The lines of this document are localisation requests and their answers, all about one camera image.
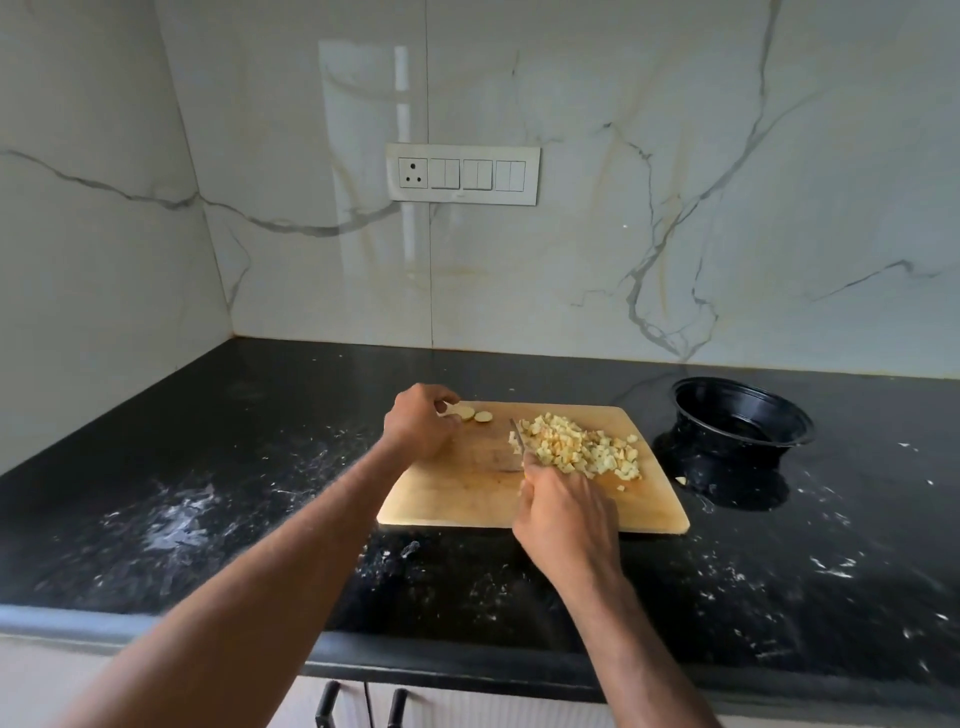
white switch panel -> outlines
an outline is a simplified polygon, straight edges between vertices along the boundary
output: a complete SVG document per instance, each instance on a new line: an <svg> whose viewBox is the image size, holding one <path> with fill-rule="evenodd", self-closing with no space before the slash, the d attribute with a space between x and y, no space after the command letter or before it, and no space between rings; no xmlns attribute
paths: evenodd
<svg viewBox="0 0 960 728"><path fill-rule="evenodd" d="M420 171L425 174L406 179ZM539 178L540 147L387 144L391 200L535 205Z"/></svg>

black granite countertop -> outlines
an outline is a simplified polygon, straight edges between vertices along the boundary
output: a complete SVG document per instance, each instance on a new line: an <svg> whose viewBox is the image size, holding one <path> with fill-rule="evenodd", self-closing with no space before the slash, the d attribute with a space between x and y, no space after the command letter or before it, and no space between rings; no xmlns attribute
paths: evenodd
<svg viewBox="0 0 960 728"><path fill-rule="evenodd" d="M622 406L653 441L674 420L670 385L696 374L791 399L818 438L781 461L782 502L744 510L678 486L685 536L623 536L673 654L753 702L960 716L956 381L236 339L0 476L0 604L15 605L0 632L131 638L149 621L104 613L183 598L363 453L415 381ZM378 530L328 626L321 674L599 694L509 531Z"/></svg>

hand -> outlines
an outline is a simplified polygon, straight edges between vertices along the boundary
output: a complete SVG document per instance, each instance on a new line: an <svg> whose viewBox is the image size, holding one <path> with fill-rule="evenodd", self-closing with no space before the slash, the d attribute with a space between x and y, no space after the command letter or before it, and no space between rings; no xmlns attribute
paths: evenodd
<svg viewBox="0 0 960 728"><path fill-rule="evenodd" d="M514 535L566 601L620 570L616 504L580 473L546 468L529 450Z"/></svg>
<svg viewBox="0 0 960 728"><path fill-rule="evenodd" d="M400 444L410 460L430 457L460 429L459 417L440 417L460 397L440 384L414 384L400 392L383 418L383 439Z"/></svg>

left hand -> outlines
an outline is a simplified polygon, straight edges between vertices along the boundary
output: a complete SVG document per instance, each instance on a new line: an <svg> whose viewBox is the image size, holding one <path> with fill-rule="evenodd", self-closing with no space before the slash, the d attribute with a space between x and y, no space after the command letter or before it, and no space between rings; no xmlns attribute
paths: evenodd
<svg viewBox="0 0 960 728"><path fill-rule="evenodd" d="M459 417L441 417L445 402L460 397L441 384L414 384L400 392L394 408L383 418L383 439L399 443L411 460L430 457L462 426Z"/></svg>

person's arm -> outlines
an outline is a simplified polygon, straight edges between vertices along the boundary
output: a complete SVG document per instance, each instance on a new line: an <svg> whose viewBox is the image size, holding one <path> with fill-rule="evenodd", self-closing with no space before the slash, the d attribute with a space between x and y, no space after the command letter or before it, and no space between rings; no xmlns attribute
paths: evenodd
<svg viewBox="0 0 960 728"><path fill-rule="evenodd" d="M383 437L276 531L118 654L60 728L262 728L287 693L356 566L376 513L410 464L436 452L459 398L418 384L397 396Z"/></svg>
<svg viewBox="0 0 960 728"><path fill-rule="evenodd" d="M719 728L620 568L616 505L528 452L514 534L573 617L619 728Z"/></svg>

